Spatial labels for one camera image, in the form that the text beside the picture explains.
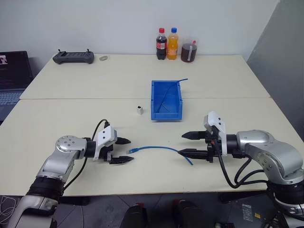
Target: remote controller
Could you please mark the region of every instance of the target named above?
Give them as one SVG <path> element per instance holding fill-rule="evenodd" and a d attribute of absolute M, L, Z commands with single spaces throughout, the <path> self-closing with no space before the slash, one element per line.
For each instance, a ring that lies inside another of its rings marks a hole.
<path fill-rule="evenodd" d="M 53 57 L 54 62 L 58 64 L 65 62 L 85 62 L 91 64 L 94 60 L 94 53 L 89 51 L 89 49 L 86 52 L 66 52 L 60 51 L 60 49 L 58 51 L 58 54 Z"/>

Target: blue plastic bin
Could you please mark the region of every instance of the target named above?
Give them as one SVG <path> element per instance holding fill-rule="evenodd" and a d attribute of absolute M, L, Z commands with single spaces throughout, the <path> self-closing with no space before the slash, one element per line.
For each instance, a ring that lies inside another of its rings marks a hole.
<path fill-rule="evenodd" d="M 179 81 L 152 81 L 151 119 L 182 119 L 182 98 Z"/>

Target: laptop screen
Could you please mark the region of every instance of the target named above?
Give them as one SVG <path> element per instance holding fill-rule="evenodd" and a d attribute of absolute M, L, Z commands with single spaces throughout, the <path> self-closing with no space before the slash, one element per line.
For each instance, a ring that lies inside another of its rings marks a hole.
<path fill-rule="evenodd" d="M 32 80 L 26 51 L 0 52 L 0 89 L 26 88 Z"/>

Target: white table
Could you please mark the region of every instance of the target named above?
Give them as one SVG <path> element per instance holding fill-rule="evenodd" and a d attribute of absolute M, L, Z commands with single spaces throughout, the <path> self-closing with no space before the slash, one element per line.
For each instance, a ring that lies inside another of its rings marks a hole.
<path fill-rule="evenodd" d="M 144 108 L 143 115 L 136 112 Z M 107 118 L 118 136 L 132 141 L 114 145 L 114 156 L 125 155 L 131 148 L 159 145 L 178 150 L 203 149 L 204 141 L 190 141 L 180 136 L 203 130 L 203 117 L 217 111 L 226 122 L 227 133 L 261 129 L 293 145 L 304 155 L 304 143 L 271 98 L 184 99 L 181 122 L 157 123 L 150 120 L 149 99 L 59 99 L 21 100 L 0 126 L 0 185 L 2 195 L 24 195 L 43 164 L 53 152 L 56 139 L 71 134 L 91 137 L 100 119 Z M 142 150 L 123 165 L 110 165 L 91 159 L 65 195 L 104 195 L 161 192 L 232 191 L 226 183 L 218 160 L 208 163 L 192 160 L 191 166 L 170 150 Z M 225 159 L 233 179 L 245 159 Z M 70 177 L 83 161 L 76 161 Z M 259 169 L 254 161 L 245 170 Z M 255 178 L 265 178 L 257 174 Z M 246 185 L 238 190 L 264 189 L 264 184 Z"/>
<path fill-rule="evenodd" d="M 269 97 L 242 56 L 196 56 L 193 63 L 155 55 L 109 55 L 92 64 L 52 59 L 21 99 L 150 98 L 152 80 L 180 80 L 183 98 Z"/>

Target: laptop keyboard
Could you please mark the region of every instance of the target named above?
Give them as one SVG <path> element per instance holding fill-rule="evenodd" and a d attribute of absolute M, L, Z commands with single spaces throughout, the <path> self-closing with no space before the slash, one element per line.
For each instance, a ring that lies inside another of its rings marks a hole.
<path fill-rule="evenodd" d="M 15 105 L 19 101 L 22 92 L 0 93 L 0 105 Z"/>

